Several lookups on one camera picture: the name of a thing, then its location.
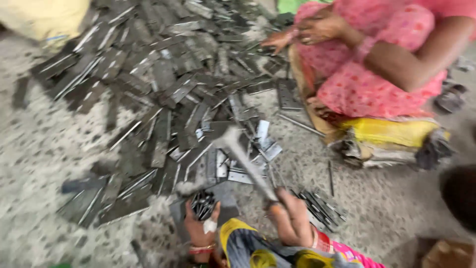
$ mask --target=dark hair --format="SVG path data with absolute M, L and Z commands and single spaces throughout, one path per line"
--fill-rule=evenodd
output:
M 462 226 L 476 232 L 476 165 L 459 166 L 442 174 L 441 194 Z

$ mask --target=woman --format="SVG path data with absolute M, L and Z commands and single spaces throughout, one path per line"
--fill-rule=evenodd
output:
M 446 68 L 475 37 L 474 0 L 335 0 L 303 4 L 294 26 L 261 44 L 296 44 L 308 103 L 350 117 L 420 115 Z
M 269 218 L 276 226 L 281 245 L 268 242 L 254 228 L 231 219 L 220 230 L 224 259 L 217 254 L 213 256 L 216 253 L 215 233 L 204 232 L 204 223 L 195 220 L 189 200 L 184 225 L 190 234 L 189 253 L 193 267 L 385 268 L 344 244 L 329 241 L 326 235 L 318 232 L 309 223 L 303 200 L 282 188 L 276 190 L 276 195 L 281 205 L 270 208 Z M 210 217 L 213 222 L 217 221 L 219 213 L 218 204 Z

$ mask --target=hammer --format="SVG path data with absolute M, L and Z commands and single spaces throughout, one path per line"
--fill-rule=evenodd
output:
M 239 144 L 239 137 L 241 136 L 240 129 L 235 126 L 229 126 L 223 135 L 213 141 L 213 144 L 218 149 L 228 149 L 237 159 L 238 163 L 245 168 L 251 181 L 256 185 L 258 191 L 264 196 L 268 202 L 268 206 L 279 203 L 278 197 L 273 189 L 268 186 L 266 181 L 261 176 L 258 168 L 250 162 L 245 153 L 245 149 Z

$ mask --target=concrete floor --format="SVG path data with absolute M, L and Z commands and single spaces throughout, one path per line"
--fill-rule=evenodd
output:
M 0 38 L 0 267 L 42 268 L 61 259 L 73 259 L 74 267 L 138 267 L 129 246 L 133 238 L 155 252 L 155 261 L 162 261 L 158 267 L 168 267 L 166 263 L 183 250 L 168 212 L 174 196 L 155 198 L 142 215 L 100 229 L 84 230 L 55 214 L 69 198 L 59 194 L 64 180 L 80 177 L 98 159 L 117 157 L 106 150 L 115 134 L 104 134 L 107 107 L 103 100 L 88 115 L 72 114 L 65 103 L 53 103 L 34 87 L 28 109 L 12 110 L 15 80 L 42 60 L 39 49 L 24 38 L 12 33 Z M 466 56 L 476 60 L 476 46 Z M 475 88 L 474 75 L 454 76 L 469 89 Z M 459 152 L 446 167 L 474 162 L 476 92 L 470 90 L 465 97 L 462 111 L 439 118 L 453 133 L 451 144 Z M 332 156 L 319 138 L 274 115 L 278 110 L 275 92 L 248 101 L 260 103 L 259 110 L 271 121 L 269 133 L 284 149 L 276 163 L 287 184 L 328 189 L 326 168 Z M 119 126 L 132 119 L 133 115 L 121 111 Z M 440 197 L 439 171 L 335 166 L 336 200 L 351 213 L 348 226 L 333 236 L 335 240 L 388 267 L 406 268 L 413 264 L 417 236 L 469 237 Z M 235 195 L 240 218 L 275 237 L 252 186 L 237 184 Z

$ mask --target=pink floral dress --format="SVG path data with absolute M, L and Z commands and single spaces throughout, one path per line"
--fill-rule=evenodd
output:
M 295 16 L 295 24 L 326 4 L 308 2 Z M 335 0 L 333 12 L 368 36 L 416 51 L 427 39 L 435 21 L 448 16 L 476 18 L 476 0 Z M 418 114 L 428 98 L 441 92 L 446 70 L 425 86 L 407 93 L 356 62 L 338 40 L 315 45 L 296 44 L 305 64 L 327 80 L 318 98 L 336 113 L 350 117 L 394 117 Z

